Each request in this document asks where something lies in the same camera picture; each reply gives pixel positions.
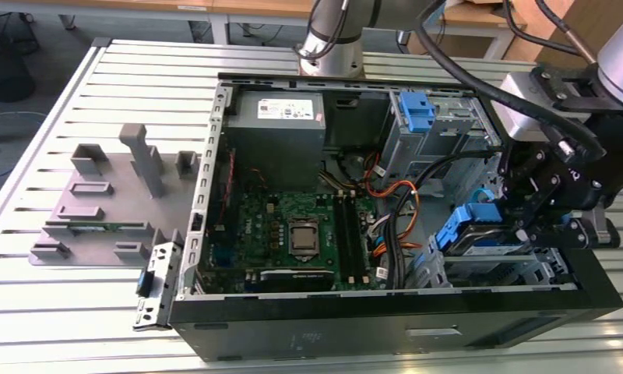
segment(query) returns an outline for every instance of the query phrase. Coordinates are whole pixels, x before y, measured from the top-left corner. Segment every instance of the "side panel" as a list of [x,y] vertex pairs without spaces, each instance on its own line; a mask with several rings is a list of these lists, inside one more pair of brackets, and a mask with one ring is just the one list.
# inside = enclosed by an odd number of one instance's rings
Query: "side panel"
[[173,327],[205,361],[292,359],[504,348],[579,313],[463,313],[182,323]]

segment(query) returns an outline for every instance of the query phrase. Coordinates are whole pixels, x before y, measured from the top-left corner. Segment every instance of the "black trash bin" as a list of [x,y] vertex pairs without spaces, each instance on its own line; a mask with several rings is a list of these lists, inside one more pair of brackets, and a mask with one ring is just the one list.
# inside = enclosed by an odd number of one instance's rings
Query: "black trash bin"
[[21,55],[39,49],[25,13],[0,12],[0,40],[9,43]]
[[0,101],[11,103],[34,92],[34,80],[13,44],[0,38]]

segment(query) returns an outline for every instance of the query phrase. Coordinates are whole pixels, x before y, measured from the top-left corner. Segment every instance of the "desk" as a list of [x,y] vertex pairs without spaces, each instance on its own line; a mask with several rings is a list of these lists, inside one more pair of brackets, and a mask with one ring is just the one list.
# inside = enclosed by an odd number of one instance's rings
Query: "desk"
[[[217,44],[229,43],[229,23],[265,23],[271,25],[306,26],[314,0],[214,0],[211,5],[211,33]],[[519,26],[524,23],[515,16]],[[427,28],[436,34],[438,26]],[[490,7],[464,2],[446,10],[446,35],[492,38],[483,58],[500,59],[514,34],[504,18],[490,12]]]
[[[456,61],[491,84],[534,66]],[[364,53],[364,71],[374,80],[455,83],[422,56]],[[295,74],[295,56],[283,48],[146,41],[90,48],[0,192],[2,372],[623,372],[623,309],[507,350],[205,364],[174,331],[131,331],[138,269],[30,266],[26,256],[71,174],[75,146],[129,152],[117,136],[130,122],[145,123],[159,153],[201,150],[219,72]],[[607,214],[623,230],[623,194]],[[623,297],[623,249],[595,253]]]
[[[306,26],[312,4],[314,0],[1,0],[0,11],[206,21],[214,43],[229,44],[230,23]],[[73,26],[67,17],[59,19],[66,28]],[[446,11],[446,25],[447,35],[491,37],[484,58],[503,57],[514,35],[488,8],[472,3],[452,6]],[[428,29],[434,34],[439,27]]]

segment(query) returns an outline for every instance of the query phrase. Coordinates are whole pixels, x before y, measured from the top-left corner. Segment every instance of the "label sticker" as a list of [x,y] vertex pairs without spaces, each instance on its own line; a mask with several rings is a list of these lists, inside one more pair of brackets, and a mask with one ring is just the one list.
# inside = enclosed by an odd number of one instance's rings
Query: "label sticker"
[[383,267],[375,268],[375,277],[379,279],[387,279],[387,269]]
[[258,119],[314,120],[311,100],[262,99],[258,101]]
[[464,252],[464,256],[502,256],[520,247],[520,245],[472,246]]
[[177,8],[179,10],[197,10],[199,12],[205,12],[207,10],[205,6],[191,6],[191,5],[178,5]]
[[383,177],[383,176],[384,176],[384,169],[383,169],[380,166],[378,166],[378,165],[374,165],[374,167],[372,167],[372,169],[371,169],[371,170],[372,170],[372,171],[374,171],[374,173],[376,173],[376,174],[378,174],[380,177]]

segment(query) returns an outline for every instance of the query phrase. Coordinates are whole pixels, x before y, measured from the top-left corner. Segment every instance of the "slotted metal table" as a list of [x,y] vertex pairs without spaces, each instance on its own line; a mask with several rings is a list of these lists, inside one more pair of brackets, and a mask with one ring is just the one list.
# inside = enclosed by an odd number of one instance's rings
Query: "slotted metal table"
[[[532,65],[459,59],[498,85]],[[71,173],[79,143],[129,152],[123,123],[147,126],[159,153],[199,150],[218,72],[295,74],[283,48],[111,41],[91,47],[0,192],[0,371],[3,372],[623,372],[623,309],[507,350],[205,364],[169,332],[131,332],[138,269],[43,268],[30,246]],[[364,54],[368,79],[452,82],[436,63]],[[623,193],[608,211],[623,241]],[[596,256],[623,297],[623,244]]]

